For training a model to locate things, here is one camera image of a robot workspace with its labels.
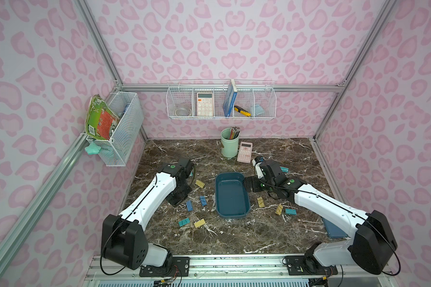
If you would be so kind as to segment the yellow binder clip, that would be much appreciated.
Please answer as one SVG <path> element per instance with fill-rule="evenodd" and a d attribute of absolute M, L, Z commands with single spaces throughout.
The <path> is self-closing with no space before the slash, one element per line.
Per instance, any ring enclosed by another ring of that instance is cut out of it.
<path fill-rule="evenodd" d="M 275 214 L 276 214 L 276 215 L 281 215 L 281 214 L 282 214 L 282 212 L 283 212 L 283 205 L 282 205 L 282 204 L 279 204 L 279 205 L 277 206 L 277 208 L 276 208 Z"/>
<path fill-rule="evenodd" d="M 264 208 L 265 207 L 265 203 L 264 203 L 262 197 L 258 197 L 257 198 L 257 203 L 258 203 L 259 208 Z"/>
<path fill-rule="evenodd" d="M 199 188 L 204 188 L 205 187 L 205 183 L 200 181 L 200 180 L 196 180 L 195 181 L 195 185 L 198 186 Z"/>
<path fill-rule="evenodd" d="M 195 226 L 195 228 L 200 228 L 200 227 L 204 226 L 205 224 L 206 224 L 205 220 L 204 220 L 204 219 L 201 219 L 201 220 L 199 220 L 199 221 L 196 221 L 196 222 L 194 223 L 194 226 Z"/>

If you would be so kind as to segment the teal plastic storage box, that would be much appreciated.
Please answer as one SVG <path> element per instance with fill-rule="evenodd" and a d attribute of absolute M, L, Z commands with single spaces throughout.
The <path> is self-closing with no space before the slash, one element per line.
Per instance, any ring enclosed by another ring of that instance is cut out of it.
<path fill-rule="evenodd" d="M 226 220 L 245 218 L 250 211 L 249 195 L 244 175 L 238 172 L 221 173 L 215 178 L 217 213 Z"/>

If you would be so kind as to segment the blue binder clip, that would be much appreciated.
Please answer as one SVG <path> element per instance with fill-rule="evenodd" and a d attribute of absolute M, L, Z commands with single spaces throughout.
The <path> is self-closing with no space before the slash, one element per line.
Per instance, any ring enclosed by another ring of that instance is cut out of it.
<path fill-rule="evenodd" d="M 206 200 L 205 196 L 200 197 L 200 202 L 201 202 L 202 206 L 207 206 L 207 200 Z"/>
<path fill-rule="evenodd" d="M 187 210 L 188 210 L 189 212 L 191 212 L 191 211 L 193 210 L 193 205 L 192 205 L 192 202 L 191 202 L 190 200 L 188 200 L 188 201 L 186 202 L 186 207 L 187 207 Z"/>

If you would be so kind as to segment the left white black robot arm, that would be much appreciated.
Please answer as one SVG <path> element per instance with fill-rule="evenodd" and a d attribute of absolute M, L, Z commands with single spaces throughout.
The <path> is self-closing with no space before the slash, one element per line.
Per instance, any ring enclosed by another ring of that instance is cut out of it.
<path fill-rule="evenodd" d="M 172 252 L 148 243 L 147 225 L 163 201 L 178 206 L 192 191 L 188 178 L 194 170 L 189 159 L 164 163 L 148 187 L 118 215 L 108 215 L 102 224 L 101 259 L 124 268 L 157 267 L 172 270 Z"/>

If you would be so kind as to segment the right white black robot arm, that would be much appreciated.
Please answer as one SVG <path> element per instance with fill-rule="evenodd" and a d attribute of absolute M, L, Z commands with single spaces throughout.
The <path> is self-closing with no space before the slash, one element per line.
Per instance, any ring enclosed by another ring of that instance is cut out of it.
<path fill-rule="evenodd" d="M 350 207 L 303 179 L 287 177 L 275 160 L 257 156 L 252 165 L 256 174 L 245 180 L 252 192 L 274 193 L 330 221 L 347 235 L 344 241 L 317 242 L 304 253 L 303 264 L 310 273 L 336 265 L 357 265 L 373 275 L 384 273 L 391 257 L 396 256 L 397 242 L 383 213 Z"/>

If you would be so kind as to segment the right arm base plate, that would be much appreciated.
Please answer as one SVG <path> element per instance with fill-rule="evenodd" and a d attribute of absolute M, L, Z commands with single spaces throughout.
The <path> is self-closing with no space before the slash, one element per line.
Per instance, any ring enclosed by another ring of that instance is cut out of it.
<path fill-rule="evenodd" d="M 335 266 L 323 267 L 315 259 L 304 255 L 290 255 L 282 260 L 290 276 L 333 276 L 339 272 Z"/>

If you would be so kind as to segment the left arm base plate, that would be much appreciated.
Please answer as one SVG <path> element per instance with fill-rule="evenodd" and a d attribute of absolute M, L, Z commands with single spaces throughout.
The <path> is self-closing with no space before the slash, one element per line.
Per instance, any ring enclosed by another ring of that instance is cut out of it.
<path fill-rule="evenodd" d="M 140 269 L 140 277 L 188 277 L 190 257 L 167 259 L 160 267 L 146 265 Z"/>

